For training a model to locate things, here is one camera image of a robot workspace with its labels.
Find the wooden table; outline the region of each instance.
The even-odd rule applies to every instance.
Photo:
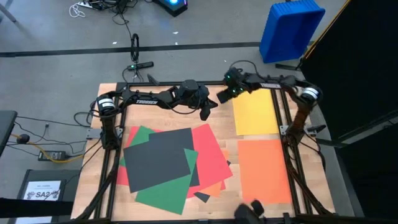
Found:
[[[99,86],[98,94],[103,94],[108,91],[113,91],[116,88],[115,83],[106,83]],[[168,86],[146,86],[136,87],[140,91],[158,92],[168,89]],[[216,93],[224,86],[208,86],[210,91],[209,98],[218,102]],[[279,98],[279,105],[281,108],[282,119],[285,122],[285,115],[283,106]],[[289,108],[292,116],[295,115],[297,107],[296,104],[289,98]],[[178,106],[176,110],[190,111],[187,107]],[[119,124],[120,115],[117,118],[116,124]],[[191,219],[219,219],[219,218],[234,218],[233,213],[240,203],[242,203],[242,190],[239,176],[238,164],[238,147],[237,141],[240,139],[279,139],[278,134],[265,134],[255,136],[237,136],[234,123],[233,106],[229,101],[225,104],[219,104],[217,108],[211,110],[211,114],[207,121],[201,121],[199,111],[190,115],[180,115],[171,110],[162,110],[155,106],[146,105],[132,105],[127,109],[126,128],[123,134],[123,147],[126,147],[126,141],[130,134],[132,126],[146,126],[151,129],[173,130],[180,128],[195,128],[197,126],[208,123],[218,140],[221,149],[229,151],[230,168],[233,176],[225,180],[226,190],[221,191],[219,198],[210,197],[207,203],[203,203],[198,198],[189,198],[186,201],[183,214],[177,215],[171,212],[150,207],[138,202],[135,202],[136,193],[131,194],[128,186],[117,185],[115,193],[115,201],[113,207],[112,220],[191,220]],[[100,128],[101,122],[98,118],[94,118],[92,128]],[[97,140],[87,142],[87,149],[91,147]],[[317,145],[304,137],[302,142],[317,148]],[[323,206],[331,212],[334,212],[333,202],[331,200],[328,183],[326,181],[325,173],[322,168],[321,159],[313,150],[299,144],[298,149],[302,159],[305,178],[308,187],[312,190],[314,195],[319,199]],[[84,158],[87,161],[91,157],[94,150],[91,150]],[[101,167],[103,163],[104,150],[100,151],[92,158],[91,161],[84,167],[81,172],[79,184],[76,192],[75,204],[73,206],[72,218],[79,216],[84,211],[85,207],[90,203],[94,194],[97,192],[100,181]],[[300,202],[301,211],[305,211],[303,207],[303,200],[301,190],[296,184],[298,199]],[[101,209],[101,217],[105,217],[106,202],[108,201],[108,191],[104,194],[103,206]],[[292,204],[273,204],[265,205],[266,217],[282,217],[284,212],[289,212],[290,216],[294,215]]]

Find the yellow paper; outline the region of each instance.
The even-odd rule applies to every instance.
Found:
[[[233,98],[233,108],[237,135],[279,133],[270,90],[244,92]]]

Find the white cable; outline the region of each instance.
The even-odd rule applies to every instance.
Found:
[[[73,9],[73,12],[75,12],[75,16],[73,16],[72,15],[72,11],[71,11],[71,9]],[[71,16],[71,17],[73,17],[73,18],[76,18],[76,17],[86,17],[86,14],[84,13],[84,12],[82,12],[82,11],[79,11],[79,5],[78,5],[78,3],[76,3],[76,4],[73,4],[73,5],[71,5],[70,7],[69,7],[69,15]]]

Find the black metal frame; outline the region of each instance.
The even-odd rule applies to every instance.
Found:
[[[198,83],[202,83],[204,85],[223,85],[222,81],[202,81],[202,82],[198,82]],[[160,82],[158,86],[178,86],[179,84],[181,84],[181,82]],[[153,83],[127,83],[127,84],[126,83],[117,83],[116,89],[119,90],[119,89],[123,88],[124,86],[126,86],[127,88],[131,88],[131,87],[155,86],[155,85]],[[287,122],[288,122],[288,124],[290,124],[292,122],[292,118],[290,116],[289,106],[287,104],[286,95],[283,91],[280,91],[280,93],[282,96],[282,102],[284,104],[285,113],[287,115]],[[280,115],[279,105],[277,102],[276,91],[271,90],[271,95],[272,95],[272,100],[274,102],[274,109],[275,109],[275,115],[277,118],[278,126],[283,125],[282,117]],[[115,99],[115,105],[118,103],[119,103],[119,99]],[[124,125],[125,125],[125,121],[126,121],[126,111],[127,111],[127,109],[121,113],[119,128],[121,128],[122,130],[124,130]],[[285,145],[283,143],[282,143],[282,147],[284,150],[284,158],[285,158],[285,163],[286,163],[287,159],[290,159],[289,148],[287,147],[287,145]],[[292,148],[292,150],[294,152],[294,156],[296,159],[296,166],[298,167],[298,174],[305,181],[299,151],[297,148]],[[121,152],[121,147],[119,149],[116,149],[114,163],[119,164],[120,152]],[[103,184],[106,174],[108,172],[110,155],[111,155],[110,150],[107,150],[104,155],[99,186],[101,186]],[[290,192],[292,194],[292,203],[293,203],[294,213],[295,213],[295,215],[298,215],[298,214],[301,214],[300,204],[299,204],[299,200],[297,197],[297,190],[295,187],[294,179],[289,173],[288,173],[288,179],[289,179]],[[111,190],[109,192],[108,204],[107,204],[107,209],[106,209],[106,218],[109,218],[109,219],[111,219],[112,211],[113,211],[114,193],[116,190],[116,176],[114,177],[110,187],[111,187]],[[305,195],[303,195],[303,198],[304,198],[305,208],[306,208],[307,213],[312,214],[312,208],[311,208],[310,202],[308,201],[308,198],[306,198]],[[100,200],[99,203],[97,204],[94,218],[100,217],[101,204],[102,204],[102,200]],[[275,219],[276,222],[280,222],[281,220],[283,220],[283,218]],[[232,221],[233,220],[223,220],[223,221],[220,220],[220,222],[222,222],[222,223],[228,223],[228,222],[232,222]]]

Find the orange paper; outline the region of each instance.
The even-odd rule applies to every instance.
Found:
[[[221,151],[223,152],[225,159],[228,160],[228,154],[229,154],[228,150],[221,150]],[[207,187],[199,192],[210,196],[219,197],[221,190],[224,189],[225,189],[225,183],[224,181],[220,181],[217,184],[213,184],[212,186]]]
[[[292,203],[280,140],[238,141],[243,200]]]

